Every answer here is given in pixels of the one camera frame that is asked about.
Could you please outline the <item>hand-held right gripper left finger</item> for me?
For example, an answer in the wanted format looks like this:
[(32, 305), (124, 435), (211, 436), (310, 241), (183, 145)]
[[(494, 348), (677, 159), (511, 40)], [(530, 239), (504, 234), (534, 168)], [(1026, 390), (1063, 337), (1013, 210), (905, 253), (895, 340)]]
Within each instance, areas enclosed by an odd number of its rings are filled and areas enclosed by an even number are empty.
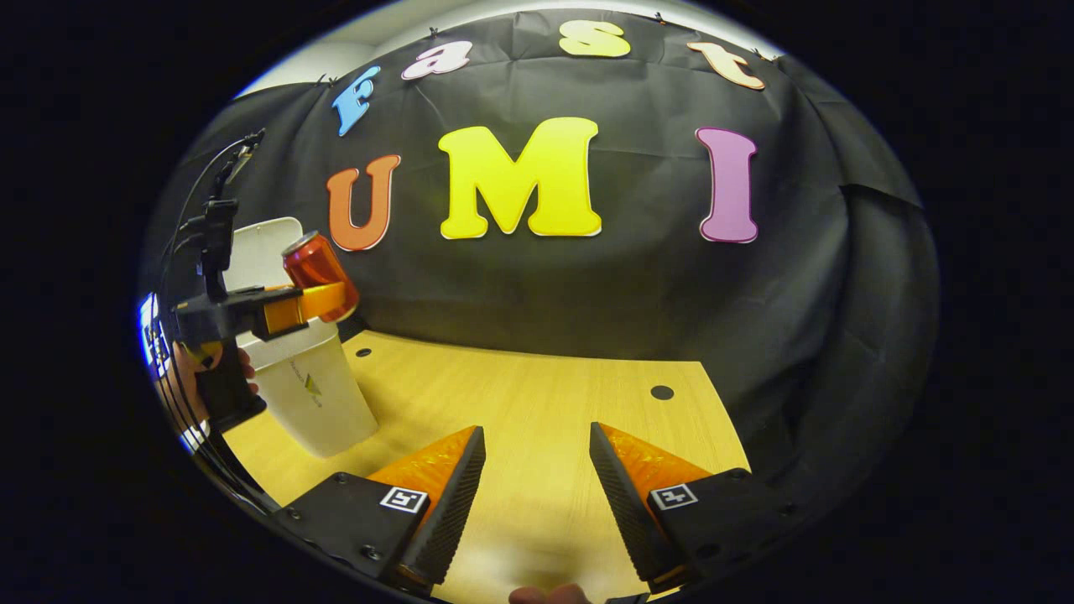
[(274, 521), (364, 580), (425, 599), (456, 555), (484, 462), (487, 435), (471, 425), (369, 476), (330, 474)]

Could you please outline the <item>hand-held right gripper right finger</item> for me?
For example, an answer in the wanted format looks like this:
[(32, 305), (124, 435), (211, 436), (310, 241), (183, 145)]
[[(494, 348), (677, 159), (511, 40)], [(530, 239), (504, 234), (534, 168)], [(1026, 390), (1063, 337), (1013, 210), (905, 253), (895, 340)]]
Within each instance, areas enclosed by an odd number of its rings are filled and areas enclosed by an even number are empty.
[(789, 538), (800, 508), (744, 468), (706, 471), (592, 422), (587, 455), (634, 572), (653, 593), (721, 580)]

